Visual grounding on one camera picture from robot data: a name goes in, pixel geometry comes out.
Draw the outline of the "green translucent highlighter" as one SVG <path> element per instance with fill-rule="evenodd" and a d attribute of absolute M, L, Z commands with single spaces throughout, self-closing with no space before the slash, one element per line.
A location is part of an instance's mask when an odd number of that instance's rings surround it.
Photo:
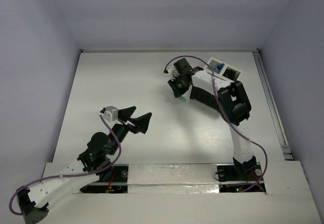
<path fill-rule="evenodd" d="M 183 97 L 183 96 L 179 97 L 178 99 L 179 99 L 181 102 L 187 102 L 187 99 L 186 99 L 185 97 Z"/>

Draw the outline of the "blue cap black highlighter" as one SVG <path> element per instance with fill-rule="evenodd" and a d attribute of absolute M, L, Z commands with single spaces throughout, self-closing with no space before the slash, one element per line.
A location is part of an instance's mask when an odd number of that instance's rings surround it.
<path fill-rule="evenodd" d="M 224 67 L 224 65 L 225 65 L 224 63 L 219 64 L 219 65 L 217 66 L 217 70 L 221 71 L 222 68 Z"/>

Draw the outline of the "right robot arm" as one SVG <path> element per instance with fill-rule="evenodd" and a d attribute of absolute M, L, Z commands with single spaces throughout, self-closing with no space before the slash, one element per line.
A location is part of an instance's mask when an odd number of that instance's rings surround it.
<path fill-rule="evenodd" d="M 228 123 L 233 143 L 233 174 L 244 180 L 256 167 L 256 157 L 247 136 L 247 121 L 252 109 L 243 84 L 238 80 L 222 79 L 207 65 L 192 67 L 187 56 L 173 58 L 164 68 L 171 73 L 168 81 L 175 98 L 190 92 L 192 100 L 215 110 Z"/>

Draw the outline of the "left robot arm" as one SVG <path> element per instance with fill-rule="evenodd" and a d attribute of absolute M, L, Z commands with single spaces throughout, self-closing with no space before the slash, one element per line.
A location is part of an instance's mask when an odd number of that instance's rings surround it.
<path fill-rule="evenodd" d="M 114 178 L 115 161 L 109 157 L 121 156 L 121 143 L 128 133 L 145 134 L 149 127 L 152 113 L 134 118 L 132 115 L 135 110 L 135 106 L 124 109 L 113 106 L 103 108 L 99 117 L 109 133 L 94 133 L 86 150 L 56 175 L 32 181 L 16 191 L 13 198 L 17 199 L 20 208 L 18 214 L 25 223 L 39 223 L 66 196 L 91 183 L 108 183 Z"/>

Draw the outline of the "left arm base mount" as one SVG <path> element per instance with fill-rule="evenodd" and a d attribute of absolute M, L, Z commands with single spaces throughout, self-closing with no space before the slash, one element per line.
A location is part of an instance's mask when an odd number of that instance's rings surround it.
<path fill-rule="evenodd" d="M 128 192 L 128 172 L 128 164 L 117 164 L 108 180 L 99 179 L 82 187 L 80 192 L 85 194 L 125 194 Z"/>

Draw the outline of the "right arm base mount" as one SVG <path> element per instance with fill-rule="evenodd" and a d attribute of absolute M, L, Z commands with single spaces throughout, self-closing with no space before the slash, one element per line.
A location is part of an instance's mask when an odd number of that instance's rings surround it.
<path fill-rule="evenodd" d="M 261 165 L 256 157 L 244 163 L 233 159 L 232 164 L 217 165 L 214 179 L 219 182 L 220 193 L 266 192 Z"/>

